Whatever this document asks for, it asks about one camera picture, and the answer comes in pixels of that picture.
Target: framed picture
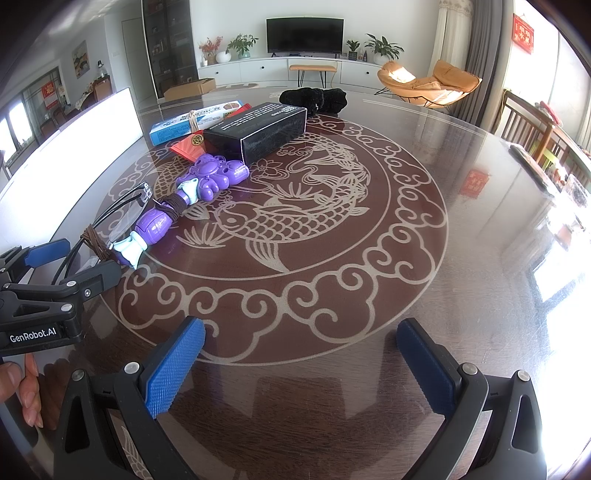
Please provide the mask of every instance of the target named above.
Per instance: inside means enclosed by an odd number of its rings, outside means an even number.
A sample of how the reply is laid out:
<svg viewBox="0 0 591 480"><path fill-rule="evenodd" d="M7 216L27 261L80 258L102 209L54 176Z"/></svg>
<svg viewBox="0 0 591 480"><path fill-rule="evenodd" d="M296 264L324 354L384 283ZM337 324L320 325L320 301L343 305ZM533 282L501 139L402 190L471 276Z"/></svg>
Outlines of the framed picture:
<svg viewBox="0 0 591 480"><path fill-rule="evenodd" d="M74 62L74 71L76 72L77 79L90 70L86 40L72 51L72 61Z"/></svg>

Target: television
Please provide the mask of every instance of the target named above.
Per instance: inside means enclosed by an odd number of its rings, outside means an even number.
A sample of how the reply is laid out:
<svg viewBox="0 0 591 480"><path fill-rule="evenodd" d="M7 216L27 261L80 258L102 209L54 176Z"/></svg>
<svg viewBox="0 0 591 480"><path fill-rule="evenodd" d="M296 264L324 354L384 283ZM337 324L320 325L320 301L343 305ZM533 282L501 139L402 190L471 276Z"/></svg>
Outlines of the television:
<svg viewBox="0 0 591 480"><path fill-rule="evenodd" d="M267 51L341 53L342 18L267 18Z"/></svg>

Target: finger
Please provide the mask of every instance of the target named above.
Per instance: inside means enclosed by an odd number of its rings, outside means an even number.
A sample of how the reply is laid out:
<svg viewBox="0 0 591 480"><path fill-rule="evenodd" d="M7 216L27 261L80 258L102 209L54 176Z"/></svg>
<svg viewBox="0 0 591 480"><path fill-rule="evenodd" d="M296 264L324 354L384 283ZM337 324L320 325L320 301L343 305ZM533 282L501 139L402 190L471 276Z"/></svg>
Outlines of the finger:
<svg viewBox="0 0 591 480"><path fill-rule="evenodd" d="M25 370L26 372L32 373L36 377L39 376L39 368L32 353L25 353Z"/></svg>
<svg viewBox="0 0 591 480"><path fill-rule="evenodd" d="M0 365L0 403L8 400L16 392L21 378L21 368L17 364Z"/></svg>
<svg viewBox="0 0 591 480"><path fill-rule="evenodd" d="M27 425L32 427L35 425L35 421L37 420L37 412L35 410L30 410L29 408L22 408L22 417L27 422Z"/></svg>
<svg viewBox="0 0 591 480"><path fill-rule="evenodd" d="M27 410L32 410L35 413L39 413L41 411L41 397L39 396L39 393L33 397L31 406L28 407Z"/></svg>
<svg viewBox="0 0 591 480"><path fill-rule="evenodd" d="M21 396L22 406L30 408L35 395L39 392L39 382L37 377L27 375L18 387L18 393Z"/></svg>

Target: purple toy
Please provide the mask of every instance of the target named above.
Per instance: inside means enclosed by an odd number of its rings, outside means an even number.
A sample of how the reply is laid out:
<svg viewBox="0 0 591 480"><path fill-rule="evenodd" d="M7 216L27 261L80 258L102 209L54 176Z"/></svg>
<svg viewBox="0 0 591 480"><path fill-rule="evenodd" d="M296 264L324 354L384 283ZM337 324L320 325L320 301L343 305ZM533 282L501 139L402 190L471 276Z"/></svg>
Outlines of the purple toy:
<svg viewBox="0 0 591 480"><path fill-rule="evenodd" d="M138 268L140 255L168 231L188 206L198 200L211 202L215 194L236 185L250 175L239 160L226 161L221 155L201 155L189 171L177 178L177 191L143 214L126 239L113 244L120 263Z"/></svg>

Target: red paper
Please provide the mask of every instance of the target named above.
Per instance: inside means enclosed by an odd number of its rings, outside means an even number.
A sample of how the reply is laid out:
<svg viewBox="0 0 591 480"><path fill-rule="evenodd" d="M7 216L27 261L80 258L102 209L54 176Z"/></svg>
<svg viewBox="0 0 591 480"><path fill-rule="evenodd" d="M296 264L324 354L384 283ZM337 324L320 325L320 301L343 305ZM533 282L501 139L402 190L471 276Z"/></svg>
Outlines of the red paper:
<svg viewBox="0 0 591 480"><path fill-rule="evenodd" d="M530 55L534 51L534 29L513 14L513 42Z"/></svg>
<svg viewBox="0 0 591 480"><path fill-rule="evenodd" d="M464 185L462 185L462 188L460 189L460 195L464 195L464 197L471 199L477 199L480 192L485 187L486 182L488 182L488 178L488 174L472 169L468 172L468 175L464 180Z"/></svg>
<svg viewBox="0 0 591 480"><path fill-rule="evenodd" d="M53 82L47 82L43 85L41 87L41 93L43 94L45 108L49 110L52 106L57 105L56 87L53 85Z"/></svg>
<svg viewBox="0 0 591 480"><path fill-rule="evenodd" d="M236 115L237 113L246 112L252 107L245 103L235 112L230 113L226 118ZM194 134L189 134L179 142L175 143L170 150L178 153L183 158L195 162L201 155L206 153L205 143L203 143L203 130L198 130Z"/></svg>

